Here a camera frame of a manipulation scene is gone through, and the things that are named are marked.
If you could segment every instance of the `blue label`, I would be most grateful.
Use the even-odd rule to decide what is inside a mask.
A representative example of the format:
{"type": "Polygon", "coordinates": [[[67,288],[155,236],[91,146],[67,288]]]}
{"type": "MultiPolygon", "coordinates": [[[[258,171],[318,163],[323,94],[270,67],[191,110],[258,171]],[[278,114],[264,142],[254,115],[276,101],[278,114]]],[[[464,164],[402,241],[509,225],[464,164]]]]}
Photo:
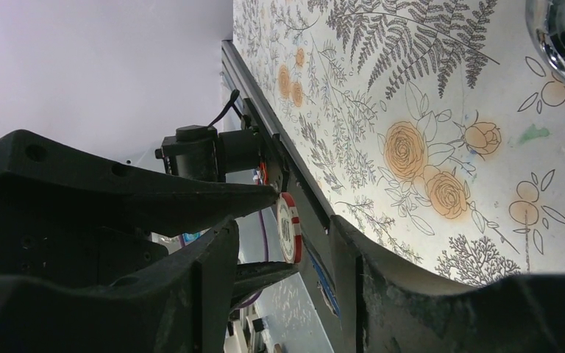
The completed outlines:
{"type": "Polygon", "coordinates": [[[183,234],[183,239],[185,239],[186,243],[190,243],[198,238],[200,238],[200,232],[196,232],[193,234],[189,234],[189,233],[183,234]]]}

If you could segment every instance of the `green paint stain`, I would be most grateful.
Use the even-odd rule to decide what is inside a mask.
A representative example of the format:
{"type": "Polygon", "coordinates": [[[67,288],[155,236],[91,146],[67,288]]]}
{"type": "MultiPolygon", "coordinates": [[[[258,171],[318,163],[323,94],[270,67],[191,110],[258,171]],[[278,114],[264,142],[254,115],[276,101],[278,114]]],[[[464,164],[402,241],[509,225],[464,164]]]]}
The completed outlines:
{"type": "Polygon", "coordinates": [[[536,138],[545,138],[551,135],[551,132],[546,127],[536,128],[535,124],[532,124],[523,132],[523,135],[519,138],[519,145],[528,142],[529,140],[534,140],[536,138]]]}

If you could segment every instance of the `fern illustration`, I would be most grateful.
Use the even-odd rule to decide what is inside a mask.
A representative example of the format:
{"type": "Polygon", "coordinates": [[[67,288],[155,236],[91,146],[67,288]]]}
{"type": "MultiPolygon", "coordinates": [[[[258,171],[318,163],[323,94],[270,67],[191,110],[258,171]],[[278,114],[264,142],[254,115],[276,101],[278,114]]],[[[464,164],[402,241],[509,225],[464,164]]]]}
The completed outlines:
{"type": "Polygon", "coordinates": [[[462,234],[457,238],[449,237],[449,247],[453,254],[443,250],[434,268],[443,277],[482,287],[521,273],[521,268],[513,260],[501,256],[495,244],[486,236],[470,242],[462,234]]]}
{"type": "Polygon", "coordinates": [[[250,57],[257,55],[261,40],[265,35],[265,27],[261,23],[259,0],[242,0],[241,16],[235,16],[233,32],[239,43],[247,43],[247,54],[250,57]]]}
{"type": "Polygon", "coordinates": [[[335,82],[335,85],[341,86],[347,81],[345,69],[342,64],[337,61],[337,50],[335,45],[330,40],[324,43],[324,48],[319,51],[327,63],[328,75],[335,82]]]}
{"type": "Polygon", "coordinates": [[[317,138],[315,127],[307,122],[302,114],[299,114],[298,120],[302,137],[310,143],[310,157],[313,160],[313,164],[321,169],[324,174],[324,180],[330,188],[341,195],[341,189],[345,187],[341,184],[333,170],[336,164],[333,152],[328,148],[323,138],[317,138]]]}
{"type": "Polygon", "coordinates": [[[317,53],[326,71],[321,87],[322,112],[328,121],[334,122],[333,142],[337,161],[344,167],[352,189],[375,183],[374,161],[356,146],[357,142],[365,139],[366,129],[374,129],[374,120],[377,119],[375,104],[370,106],[371,97],[366,97],[365,93],[343,92],[337,88],[347,78],[341,62],[337,60],[335,45],[327,41],[322,49],[318,49],[315,40],[311,39],[313,50],[310,55],[317,53]]]}
{"type": "Polygon", "coordinates": [[[387,71],[385,96],[391,99],[406,81],[438,76],[442,98],[449,77],[466,63],[467,85],[474,88],[489,61],[480,50],[497,0],[472,10],[463,0],[335,0],[327,19],[357,71],[377,56],[368,89],[387,71]]]}
{"type": "Polygon", "coordinates": [[[317,66],[315,63],[315,53],[308,53],[308,95],[317,98],[319,95],[319,79],[317,79],[317,66]]]}
{"type": "Polygon", "coordinates": [[[285,38],[291,35],[294,43],[298,43],[304,31],[311,28],[317,23],[317,20],[312,24],[308,23],[308,19],[302,15],[300,7],[296,6],[295,13],[291,14],[291,7],[280,5],[276,7],[275,1],[271,3],[270,14],[276,24],[282,24],[285,27],[285,38]]]}
{"type": "Polygon", "coordinates": [[[321,13],[324,13],[328,7],[328,0],[308,0],[306,5],[311,12],[319,10],[321,13]]]}
{"type": "Polygon", "coordinates": [[[390,249],[393,253],[404,257],[406,260],[420,265],[423,257],[419,256],[414,251],[412,246],[403,241],[398,241],[390,234],[391,226],[395,220],[388,217],[384,213],[377,216],[374,212],[374,201],[367,198],[367,196],[356,196],[354,203],[349,202],[336,202],[336,204],[343,204],[346,206],[349,214],[354,217],[361,232],[366,232],[366,226],[376,234],[378,237],[377,242],[390,249]]]}

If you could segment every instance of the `leaf drawing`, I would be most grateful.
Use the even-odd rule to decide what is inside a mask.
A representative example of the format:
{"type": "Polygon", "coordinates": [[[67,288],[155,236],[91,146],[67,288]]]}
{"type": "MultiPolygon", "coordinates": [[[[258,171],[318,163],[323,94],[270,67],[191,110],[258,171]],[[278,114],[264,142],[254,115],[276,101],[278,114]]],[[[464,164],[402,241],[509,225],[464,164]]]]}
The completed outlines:
{"type": "Polygon", "coordinates": [[[405,97],[411,117],[417,121],[421,120],[423,93],[421,93],[419,87],[412,82],[406,82],[405,97]]]}
{"type": "Polygon", "coordinates": [[[426,199],[426,198],[423,198],[423,197],[421,197],[421,196],[417,196],[417,197],[415,198],[415,200],[417,200],[417,202],[418,202],[421,206],[424,206],[424,207],[430,207],[430,206],[432,206],[432,202],[431,202],[430,200],[428,200],[428,199],[426,199]]]}
{"type": "Polygon", "coordinates": [[[519,110],[517,110],[517,112],[520,113],[523,110],[526,110],[527,108],[534,105],[534,103],[536,103],[536,100],[538,99],[538,94],[538,92],[532,93],[532,95],[525,99],[525,101],[521,104],[521,107],[519,107],[519,110]]]}
{"type": "Polygon", "coordinates": [[[375,232],[378,236],[379,244],[412,263],[417,265],[422,263],[423,257],[419,256],[419,253],[415,252],[410,244],[399,241],[391,235],[391,225],[395,223],[395,220],[384,214],[377,216],[374,213],[373,200],[366,196],[356,196],[353,203],[336,202],[335,204],[343,204],[346,206],[352,217],[356,219],[359,229],[362,232],[366,231],[366,226],[375,232]]]}
{"type": "Polygon", "coordinates": [[[404,206],[403,204],[401,204],[400,206],[398,206],[397,208],[397,214],[404,218],[406,217],[406,215],[408,214],[408,209],[406,209],[406,206],[404,206]]]}
{"type": "Polygon", "coordinates": [[[427,98],[427,94],[424,94],[421,98],[421,106],[419,107],[419,111],[421,111],[422,115],[425,115],[427,109],[430,107],[430,100],[427,98]]]}
{"type": "Polygon", "coordinates": [[[330,89],[330,82],[328,81],[327,77],[324,77],[322,78],[321,83],[322,86],[319,91],[321,92],[321,105],[323,107],[324,116],[327,121],[332,121],[334,119],[335,112],[333,101],[330,98],[332,91],[330,89]]]}
{"type": "Polygon", "coordinates": [[[438,130],[438,122],[436,121],[434,112],[425,114],[425,116],[417,122],[417,129],[425,136],[426,142],[432,142],[438,130]]]}
{"type": "Polygon", "coordinates": [[[464,235],[449,237],[449,250],[443,250],[434,269],[443,277],[467,285],[483,287],[521,273],[521,268],[513,260],[501,256],[486,236],[472,241],[464,235]]]}
{"type": "Polygon", "coordinates": [[[545,77],[547,75],[542,68],[542,65],[538,62],[538,60],[534,59],[533,57],[525,57],[525,63],[530,68],[530,70],[539,77],[545,77]]]}
{"type": "Polygon", "coordinates": [[[468,199],[469,197],[471,197],[471,190],[469,189],[469,183],[468,182],[464,182],[464,198],[468,199]]]}
{"type": "Polygon", "coordinates": [[[559,213],[558,211],[554,210],[549,206],[542,206],[541,209],[551,218],[555,219],[556,221],[565,224],[565,217],[559,213]]]}
{"type": "Polygon", "coordinates": [[[536,247],[536,250],[538,250],[540,255],[544,255],[544,244],[542,242],[542,235],[537,229],[534,230],[533,238],[534,238],[534,246],[536,247]]]}
{"type": "Polygon", "coordinates": [[[475,223],[477,229],[480,230],[480,233],[484,234],[484,230],[486,230],[486,220],[482,213],[478,210],[473,210],[471,211],[471,217],[473,218],[473,223],[475,223]]]}
{"type": "Polygon", "coordinates": [[[439,123],[444,123],[445,121],[449,121],[452,118],[452,111],[451,109],[446,109],[436,115],[436,120],[439,123]]]}
{"type": "Polygon", "coordinates": [[[415,225],[415,227],[420,230],[425,235],[434,235],[434,229],[430,227],[430,225],[423,220],[423,218],[417,215],[411,215],[411,221],[415,225]]]}
{"type": "Polygon", "coordinates": [[[389,171],[387,168],[378,167],[378,171],[382,174],[382,177],[387,181],[390,182],[391,180],[395,180],[395,176],[389,171]]]}
{"type": "Polygon", "coordinates": [[[466,67],[467,85],[474,88],[489,60],[480,50],[497,0],[482,0],[471,9],[462,0],[335,0],[327,25],[349,49],[357,72],[374,62],[368,89],[388,77],[385,97],[391,99],[405,82],[438,75],[442,98],[450,76],[466,67]]]}
{"type": "Polygon", "coordinates": [[[397,189],[384,189],[384,191],[386,191],[386,194],[393,199],[393,201],[395,202],[400,202],[402,201],[402,194],[400,193],[399,190],[397,189]]]}
{"type": "Polygon", "coordinates": [[[352,133],[360,138],[365,138],[365,128],[373,132],[374,121],[378,119],[378,116],[375,109],[376,104],[371,103],[371,96],[367,96],[359,91],[353,93],[350,90],[345,92],[341,92],[336,88],[333,88],[333,90],[339,93],[345,107],[348,109],[352,133]]]}
{"type": "Polygon", "coordinates": [[[309,53],[308,59],[308,95],[313,98],[319,96],[319,79],[317,79],[317,66],[315,65],[314,52],[309,53]]]}
{"type": "Polygon", "coordinates": [[[411,187],[413,186],[413,183],[410,180],[406,180],[404,182],[402,182],[402,193],[407,193],[411,187]]]}
{"type": "Polygon", "coordinates": [[[376,134],[378,139],[378,148],[380,148],[380,154],[384,155],[384,144],[386,143],[386,137],[382,134],[376,134]]]}
{"type": "Polygon", "coordinates": [[[299,114],[298,121],[302,137],[310,143],[310,158],[313,161],[313,164],[317,168],[321,169],[321,172],[324,175],[324,180],[330,188],[334,192],[341,194],[341,189],[344,189],[345,187],[341,181],[339,181],[336,173],[334,172],[336,159],[333,151],[329,148],[323,138],[317,138],[314,126],[307,122],[302,114],[299,114]]]}
{"type": "Polygon", "coordinates": [[[551,182],[553,181],[553,177],[555,176],[555,169],[549,171],[547,174],[544,175],[542,178],[542,183],[540,184],[540,190],[545,191],[551,182]]]}
{"type": "Polygon", "coordinates": [[[476,168],[474,165],[472,165],[471,163],[462,163],[462,169],[464,169],[465,171],[467,171],[469,174],[471,174],[471,172],[476,171],[476,168]]]}
{"type": "Polygon", "coordinates": [[[455,148],[447,143],[435,143],[427,147],[427,164],[439,166],[454,154],[455,148]]]}
{"type": "Polygon", "coordinates": [[[404,204],[406,205],[407,209],[413,208],[413,202],[411,201],[410,194],[405,195],[404,204]]]}

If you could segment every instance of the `white wall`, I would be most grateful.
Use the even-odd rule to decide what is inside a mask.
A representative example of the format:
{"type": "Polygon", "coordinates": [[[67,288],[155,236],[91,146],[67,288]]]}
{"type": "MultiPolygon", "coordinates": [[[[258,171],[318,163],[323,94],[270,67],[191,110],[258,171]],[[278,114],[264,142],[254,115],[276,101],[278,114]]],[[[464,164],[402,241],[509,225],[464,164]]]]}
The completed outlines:
{"type": "Polygon", "coordinates": [[[232,0],[0,0],[0,137],[116,158],[208,123],[231,32],[232,0]]]}

